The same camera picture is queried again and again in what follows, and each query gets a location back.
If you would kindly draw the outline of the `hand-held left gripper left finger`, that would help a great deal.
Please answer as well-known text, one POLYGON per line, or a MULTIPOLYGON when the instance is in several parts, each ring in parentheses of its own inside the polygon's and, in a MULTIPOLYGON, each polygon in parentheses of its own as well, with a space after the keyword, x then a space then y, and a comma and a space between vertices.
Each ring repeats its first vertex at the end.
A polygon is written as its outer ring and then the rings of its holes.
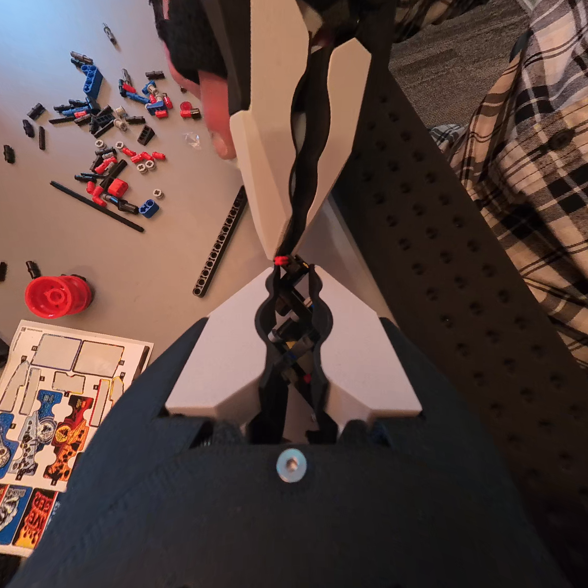
POLYGON ((206 317, 166 400, 171 415, 245 425, 258 443, 283 439, 285 381, 268 338, 280 278, 278 266, 264 270, 206 317))

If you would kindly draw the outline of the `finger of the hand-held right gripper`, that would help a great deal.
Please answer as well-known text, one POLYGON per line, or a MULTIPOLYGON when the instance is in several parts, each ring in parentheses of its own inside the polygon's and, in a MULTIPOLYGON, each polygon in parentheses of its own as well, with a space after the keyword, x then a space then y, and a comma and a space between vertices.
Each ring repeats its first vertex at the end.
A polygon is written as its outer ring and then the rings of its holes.
POLYGON ((371 53, 356 38, 309 56, 295 101, 292 216, 281 255, 296 252, 350 157, 370 66, 371 53))
POLYGON ((309 35, 296 1, 251 1, 251 100, 230 128, 254 227, 268 259, 292 216, 296 148, 292 104, 307 67, 309 35))

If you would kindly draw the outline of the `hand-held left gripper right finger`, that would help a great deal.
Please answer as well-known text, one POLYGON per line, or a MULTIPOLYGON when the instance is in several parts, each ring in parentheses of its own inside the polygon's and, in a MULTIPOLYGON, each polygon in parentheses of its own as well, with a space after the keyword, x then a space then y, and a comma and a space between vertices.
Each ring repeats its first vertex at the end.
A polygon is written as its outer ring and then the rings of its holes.
POLYGON ((309 271, 315 329, 313 404, 329 441, 353 421, 416 417, 422 405, 378 314, 326 270, 309 271))

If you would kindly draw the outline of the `long black holed beam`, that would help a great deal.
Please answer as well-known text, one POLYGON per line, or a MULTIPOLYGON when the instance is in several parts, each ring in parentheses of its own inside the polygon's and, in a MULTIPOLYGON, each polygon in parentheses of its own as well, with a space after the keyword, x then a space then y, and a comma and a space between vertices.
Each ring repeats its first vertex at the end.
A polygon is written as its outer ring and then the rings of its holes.
POLYGON ((246 190, 244 186, 241 186, 194 284, 192 290, 194 296, 203 298, 206 295, 246 206, 246 190))

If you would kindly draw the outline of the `black toy vehicle chassis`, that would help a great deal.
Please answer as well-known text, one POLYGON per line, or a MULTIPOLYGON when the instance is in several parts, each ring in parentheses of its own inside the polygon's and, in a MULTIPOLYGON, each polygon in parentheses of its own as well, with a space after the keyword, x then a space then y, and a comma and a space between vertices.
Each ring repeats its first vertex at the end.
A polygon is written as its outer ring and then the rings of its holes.
POLYGON ((268 439, 282 436, 291 384, 316 418, 318 430, 305 432, 308 442, 335 444, 339 428, 327 414, 330 383, 321 356, 334 318, 320 296, 324 283, 316 267, 297 255, 289 256, 292 262, 287 267, 273 266, 266 281, 268 298, 255 316, 255 327, 267 346, 259 385, 261 420, 268 439))

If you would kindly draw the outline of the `person's right forearm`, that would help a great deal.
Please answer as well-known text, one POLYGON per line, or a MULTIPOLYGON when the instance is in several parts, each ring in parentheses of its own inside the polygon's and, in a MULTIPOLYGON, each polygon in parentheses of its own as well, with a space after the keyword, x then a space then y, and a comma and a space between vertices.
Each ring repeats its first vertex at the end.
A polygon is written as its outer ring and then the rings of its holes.
POLYGON ((488 1, 397 1, 393 42, 401 43, 424 28, 460 17, 488 1))

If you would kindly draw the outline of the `grey desk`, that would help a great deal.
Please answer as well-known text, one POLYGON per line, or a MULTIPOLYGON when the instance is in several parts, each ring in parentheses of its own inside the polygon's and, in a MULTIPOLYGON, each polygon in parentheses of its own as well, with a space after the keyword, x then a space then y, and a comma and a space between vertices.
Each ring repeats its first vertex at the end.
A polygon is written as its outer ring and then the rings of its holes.
POLYGON ((247 209, 207 295, 193 295, 241 177, 217 157, 203 121, 182 119, 184 100, 201 107, 171 77, 148 1, 1 1, 1 146, 10 145, 16 156, 12 165, 1 157, 2 340, 11 341, 21 320, 39 320, 24 302, 31 280, 26 261, 35 261, 43 276, 84 276, 94 289, 88 310, 48 323, 151 342, 153 359, 269 266, 247 209), (163 152, 166 161, 145 174, 129 164, 121 174, 129 202, 142 204, 154 189, 164 193, 151 219, 124 215, 144 233, 49 184, 55 180, 87 198, 74 176, 95 158, 87 128, 48 123, 55 105, 84 97, 84 76, 70 51, 88 55, 102 72, 100 106, 123 106, 132 115, 145 110, 120 97, 122 69, 138 91, 145 72, 165 73, 158 87, 174 108, 165 120, 145 118, 155 131, 146 150, 163 152), (37 103, 46 111, 31 123, 35 131, 45 129, 44 151, 22 123, 37 103), (199 135, 200 150, 185 143, 185 132, 199 135))

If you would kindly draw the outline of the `person's right hand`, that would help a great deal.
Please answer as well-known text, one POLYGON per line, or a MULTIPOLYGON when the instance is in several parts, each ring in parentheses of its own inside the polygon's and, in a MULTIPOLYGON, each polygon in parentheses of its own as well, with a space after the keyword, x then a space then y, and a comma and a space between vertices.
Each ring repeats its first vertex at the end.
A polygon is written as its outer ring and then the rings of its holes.
POLYGON ((165 44, 163 48, 173 80, 200 100, 201 114, 218 157, 222 160, 236 159, 230 128, 227 80, 214 73, 199 70, 199 82, 195 83, 177 71, 165 44))

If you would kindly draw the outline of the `colourful sticker sheet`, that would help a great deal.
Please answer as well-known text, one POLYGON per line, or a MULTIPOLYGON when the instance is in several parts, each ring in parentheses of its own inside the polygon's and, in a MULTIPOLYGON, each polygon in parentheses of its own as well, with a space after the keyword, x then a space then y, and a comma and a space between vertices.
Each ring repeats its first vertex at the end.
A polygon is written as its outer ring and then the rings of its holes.
POLYGON ((152 344, 22 320, 1 342, 1 554, 28 557, 152 344))

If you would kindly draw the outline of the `black perforated board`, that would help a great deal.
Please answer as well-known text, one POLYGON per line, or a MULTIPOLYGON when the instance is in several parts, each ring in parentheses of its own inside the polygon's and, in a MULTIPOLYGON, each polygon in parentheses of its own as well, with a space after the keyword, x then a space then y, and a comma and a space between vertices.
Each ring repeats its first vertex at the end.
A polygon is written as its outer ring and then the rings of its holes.
POLYGON ((587 587, 587 376, 386 67, 369 74, 334 201, 397 325, 477 412, 587 587))

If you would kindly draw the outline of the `pile of small toy pieces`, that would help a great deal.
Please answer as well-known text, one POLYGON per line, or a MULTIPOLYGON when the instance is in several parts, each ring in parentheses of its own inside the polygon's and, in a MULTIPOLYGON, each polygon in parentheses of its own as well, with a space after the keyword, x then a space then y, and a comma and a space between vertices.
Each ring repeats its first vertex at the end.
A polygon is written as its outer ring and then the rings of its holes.
MULTIPOLYGON (((136 138, 137 145, 147 147, 155 137, 154 129, 149 126, 143 115, 132 115, 125 107, 101 107, 98 102, 104 76, 88 55, 70 51, 70 62, 84 75, 84 99, 69 99, 67 104, 54 106, 57 117, 50 119, 53 126, 73 124, 78 128, 87 128, 94 139, 95 158, 89 172, 78 173, 74 178, 86 184, 86 193, 92 204, 104 212, 107 205, 112 204, 118 211, 129 215, 142 215, 145 218, 154 216, 159 210, 157 200, 162 199, 161 189, 154 189, 152 198, 140 206, 129 202, 125 196, 128 182, 122 180, 121 174, 128 164, 132 164, 140 174, 148 173, 159 161, 166 161, 161 151, 134 151, 124 141, 108 146, 103 137, 112 130, 125 133, 132 126, 141 127, 136 138)), ((133 84, 128 70, 123 68, 122 77, 118 79, 118 92, 121 98, 143 107, 145 112, 157 120, 165 120, 173 110, 173 102, 168 93, 161 91, 157 82, 165 79, 162 70, 151 70, 145 73, 146 83, 141 90, 133 84)))

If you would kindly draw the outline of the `red toy wheel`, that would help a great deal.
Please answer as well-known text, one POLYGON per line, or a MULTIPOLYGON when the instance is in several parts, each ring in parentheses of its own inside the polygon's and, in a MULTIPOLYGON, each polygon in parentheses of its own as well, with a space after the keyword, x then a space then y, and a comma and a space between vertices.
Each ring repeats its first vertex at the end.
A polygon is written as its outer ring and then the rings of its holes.
POLYGON ((27 308, 43 319, 79 314, 93 301, 89 284, 77 275, 37 277, 26 287, 24 297, 27 308))

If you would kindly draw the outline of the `long black axle rod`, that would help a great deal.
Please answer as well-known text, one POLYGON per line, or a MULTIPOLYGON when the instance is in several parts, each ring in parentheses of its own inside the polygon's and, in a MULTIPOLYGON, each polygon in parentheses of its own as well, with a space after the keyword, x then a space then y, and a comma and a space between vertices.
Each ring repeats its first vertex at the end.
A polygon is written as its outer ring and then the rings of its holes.
POLYGON ((88 199, 88 198, 78 194, 74 190, 61 185, 60 183, 56 182, 55 180, 51 180, 49 182, 49 184, 51 187, 54 187, 55 189, 57 189, 61 193, 68 195, 69 197, 75 199, 77 202, 85 204, 86 206, 92 208, 93 210, 100 212, 101 214, 119 222, 120 224, 123 224, 123 225, 133 229, 134 231, 139 232, 139 233, 145 232, 145 229, 142 226, 136 224, 135 222, 132 222, 131 220, 128 220, 125 217, 122 217, 121 215, 119 215, 117 213, 114 213, 113 211, 109 210, 108 208, 100 206, 99 204, 93 202, 91 199, 88 199))

